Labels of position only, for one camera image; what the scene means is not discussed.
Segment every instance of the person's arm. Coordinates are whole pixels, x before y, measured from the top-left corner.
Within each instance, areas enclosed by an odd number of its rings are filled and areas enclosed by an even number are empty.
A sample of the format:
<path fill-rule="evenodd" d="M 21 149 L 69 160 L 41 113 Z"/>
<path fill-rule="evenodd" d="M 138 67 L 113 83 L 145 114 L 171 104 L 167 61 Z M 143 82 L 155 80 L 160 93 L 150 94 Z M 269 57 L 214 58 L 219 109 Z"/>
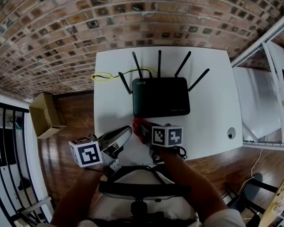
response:
<path fill-rule="evenodd" d="M 198 213 L 201 222 L 215 212 L 228 208 L 211 182 L 191 169 L 180 156 L 163 148 L 159 149 L 159 153 L 175 182 L 190 187 L 185 198 Z"/>
<path fill-rule="evenodd" d="M 103 165 L 91 167 L 103 171 Z M 59 202 L 51 221 L 57 227 L 76 227 L 86 219 L 91 200 L 103 175 L 101 172 L 83 170 L 75 185 Z"/>

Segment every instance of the brick ceiling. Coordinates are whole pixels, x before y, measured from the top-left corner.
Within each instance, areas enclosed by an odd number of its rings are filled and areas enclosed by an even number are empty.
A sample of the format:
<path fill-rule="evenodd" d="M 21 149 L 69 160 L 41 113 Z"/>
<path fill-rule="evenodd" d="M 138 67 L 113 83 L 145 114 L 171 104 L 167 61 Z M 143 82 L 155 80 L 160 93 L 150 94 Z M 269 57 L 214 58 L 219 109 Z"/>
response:
<path fill-rule="evenodd" d="M 194 46 L 233 60 L 283 14 L 284 0 L 0 0 L 0 93 L 93 89 L 104 50 Z"/>

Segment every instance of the white cube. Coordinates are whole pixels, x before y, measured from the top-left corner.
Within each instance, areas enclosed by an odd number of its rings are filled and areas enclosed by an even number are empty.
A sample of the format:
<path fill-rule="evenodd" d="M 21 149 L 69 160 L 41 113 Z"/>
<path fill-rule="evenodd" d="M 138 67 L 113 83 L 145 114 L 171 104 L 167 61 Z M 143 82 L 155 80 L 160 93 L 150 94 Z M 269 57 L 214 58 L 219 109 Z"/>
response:
<path fill-rule="evenodd" d="M 151 142 L 155 146 L 172 147 L 182 146 L 182 126 L 153 126 Z"/>
<path fill-rule="evenodd" d="M 103 163 L 99 144 L 88 137 L 69 142 L 72 157 L 80 167 Z"/>

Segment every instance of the black router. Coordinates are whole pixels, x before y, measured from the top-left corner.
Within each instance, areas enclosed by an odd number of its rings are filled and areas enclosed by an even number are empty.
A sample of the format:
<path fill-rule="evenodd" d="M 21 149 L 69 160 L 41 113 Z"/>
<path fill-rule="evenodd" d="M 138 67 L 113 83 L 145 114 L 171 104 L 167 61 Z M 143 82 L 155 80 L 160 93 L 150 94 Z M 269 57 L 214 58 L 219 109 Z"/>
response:
<path fill-rule="evenodd" d="M 188 92 L 209 72 L 209 69 L 206 69 L 197 81 L 187 88 L 186 79 L 179 78 L 178 74 L 190 55 L 191 52 L 188 52 L 174 78 L 161 78 L 161 51 L 159 51 L 158 77 L 143 78 L 136 54 L 133 52 L 140 76 L 139 79 L 133 80 L 133 91 L 130 91 L 123 73 L 119 72 L 119 76 L 128 94 L 133 94 L 133 115 L 136 118 L 170 117 L 190 113 Z"/>

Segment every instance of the wooden table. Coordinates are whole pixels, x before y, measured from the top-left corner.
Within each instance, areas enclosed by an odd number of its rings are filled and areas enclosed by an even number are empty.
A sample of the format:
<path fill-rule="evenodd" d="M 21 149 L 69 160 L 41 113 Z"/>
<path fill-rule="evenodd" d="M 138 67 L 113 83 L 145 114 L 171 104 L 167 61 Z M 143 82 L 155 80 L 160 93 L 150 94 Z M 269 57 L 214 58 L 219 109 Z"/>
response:
<path fill-rule="evenodd" d="M 226 51 L 193 47 L 141 47 L 98 52 L 96 72 L 118 72 L 135 69 L 134 51 L 140 66 L 157 70 L 158 51 L 162 50 L 161 77 L 173 77 L 181 62 L 191 51 L 179 77 L 187 79 L 188 86 L 209 68 L 210 71 L 189 93 L 189 115 L 147 119 L 164 125 L 170 123 L 184 127 L 183 147 L 187 159 L 206 157 L 241 147 L 242 119 L 239 95 L 231 63 Z M 142 71 L 144 77 L 148 72 Z M 130 88 L 138 78 L 138 72 L 125 74 Z M 128 95 L 120 79 L 106 83 L 95 82 L 94 89 L 95 133 L 103 133 L 133 123 L 133 96 Z M 236 135 L 229 139 L 228 130 L 234 128 Z M 132 135 L 119 154 L 123 166 L 152 165 L 149 148 Z"/>
<path fill-rule="evenodd" d="M 277 202 L 280 202 L 282 205 L 284 205 L 284 180 L 280 184 L 279 188 L 270 186 L 254 179 L 249 180 L 248 183 L 275 193 L 274 198 L 272 199 L 266 210 L 251 201 L 247 201 L 250 207 L 263 214 L 259 227 L 268 227 L 278 217 L 278 215 L 273 211 L 274 205 Z"/>

